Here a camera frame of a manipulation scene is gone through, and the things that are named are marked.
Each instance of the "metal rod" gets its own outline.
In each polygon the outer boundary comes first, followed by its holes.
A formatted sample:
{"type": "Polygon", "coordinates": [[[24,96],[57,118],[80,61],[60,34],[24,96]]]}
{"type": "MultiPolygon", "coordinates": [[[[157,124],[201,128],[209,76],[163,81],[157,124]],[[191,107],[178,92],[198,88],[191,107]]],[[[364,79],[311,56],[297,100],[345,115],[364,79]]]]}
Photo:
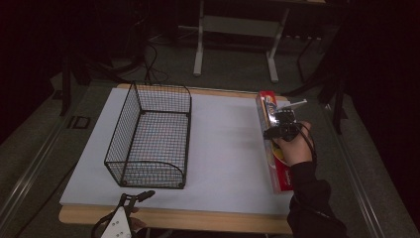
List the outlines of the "metal rod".
{"type": "Polygon", "coordinates": [[[15,186],[7,197],[6,202],[2,205],[0,209],[0,237],[5,235],[8,225],[12,221],[19,206],[22,204],[23,200],[31,189],[34,181],[41,172],[41,169],[44,167],[44,164],[46,163],[53,149],[56,139],[58,138],[62,128],[64,128],[67,122],[70,120],[72,113],[75,111],[76,105],[81,100],[85,91],[86,90],[84,88],[78,91],[74,97],[75,103],[71,104],[72,106],[68,108],[69,110],[64,116],[57,118],[51,132],[38,150],[31,164],[15,183],[15,186]]]}

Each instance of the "metal stand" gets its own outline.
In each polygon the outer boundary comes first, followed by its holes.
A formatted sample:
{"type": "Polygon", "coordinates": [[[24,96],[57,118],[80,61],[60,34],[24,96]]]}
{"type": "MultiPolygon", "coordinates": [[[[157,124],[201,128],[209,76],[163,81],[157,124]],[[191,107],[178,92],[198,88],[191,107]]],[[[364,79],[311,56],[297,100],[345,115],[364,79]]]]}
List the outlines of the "metal stand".
{"type": "Polygon", "coordinates": [[[272,82],[278,82],[277,70],[275,68],[274,55],[287,20],[289,9],[283,12],[281,22],[259,21],[250,19],[227,18],[209,16],[204,14],[204,0],[200,1],[200,17],[198,20],[198,46],[195,54],[194,76],[201,75],[203,64],[203,34],[206,32],[218,32],[227,34],[238,34],[258,37],[274,38],[271,49],[266,53],[269,76],[272,82]]]}

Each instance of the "sleeve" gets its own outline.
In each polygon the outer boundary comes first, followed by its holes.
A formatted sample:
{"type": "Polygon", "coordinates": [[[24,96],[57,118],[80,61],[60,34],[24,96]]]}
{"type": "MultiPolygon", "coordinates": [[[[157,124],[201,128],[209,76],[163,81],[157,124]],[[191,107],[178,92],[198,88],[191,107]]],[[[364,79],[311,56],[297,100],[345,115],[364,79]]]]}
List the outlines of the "sleeve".
{"type": "Polygon", "coordinates": [[[287,222],[295,238],[348,237],[347,228],[334,215],[328,201],[331,188],[315,177],[316,165],[299,163],[291,167],[294,195],[287,222]]]}

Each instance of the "dark background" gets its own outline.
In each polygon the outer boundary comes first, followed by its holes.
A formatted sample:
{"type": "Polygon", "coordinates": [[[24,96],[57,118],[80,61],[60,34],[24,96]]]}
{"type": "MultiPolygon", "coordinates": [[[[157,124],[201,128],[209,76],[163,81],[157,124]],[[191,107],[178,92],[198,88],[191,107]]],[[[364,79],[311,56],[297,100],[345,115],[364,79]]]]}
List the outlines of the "dark background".
{"type": "MultiPolygon", "coordinates": [[[[150,26],[170,38],[176,38],[177,25],[197,26],[198,1],[152,2],[150,26]]],[[[214,2],[208,9],[219,15],[279,17],[280,8],[258,1],[242,1],[244,8],[214,2]]],[[[128,57],[133,18],[125,1],[3,1],[0,9],[0,143],[53,94],[49,80],[61,71],[62,39],[96,61],[128,57]]],[[[305,38],[318,36],[322,24],[342,23],[324,63],[336,75],[346,73],[346,92],[418,228],[419,10],[418,1],[354,1],[344,19],[341,10],[302,6],[285,28],[285,35],[305,38]]]]}

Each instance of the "person's arm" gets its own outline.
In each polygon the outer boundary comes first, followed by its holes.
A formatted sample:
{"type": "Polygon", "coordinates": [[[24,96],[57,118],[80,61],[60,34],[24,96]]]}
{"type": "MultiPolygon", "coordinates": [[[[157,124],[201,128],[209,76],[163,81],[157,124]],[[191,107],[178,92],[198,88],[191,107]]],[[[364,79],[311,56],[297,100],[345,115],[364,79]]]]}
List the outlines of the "person's arm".
{"type": "Polygon", "coordinates": [[[296,238],[348,237],[346,226],[335,217],[328,203],[330,185],[315,177],[316,164],[312,162],[314,149],[311,150],[313,142],[308,136],[310,124],[302,122],[302,125],[302,132],[309,140],[302,135],[291,142],[274,139],[291,170],[294,195],[290,200],[287,222],[296,238]]]}

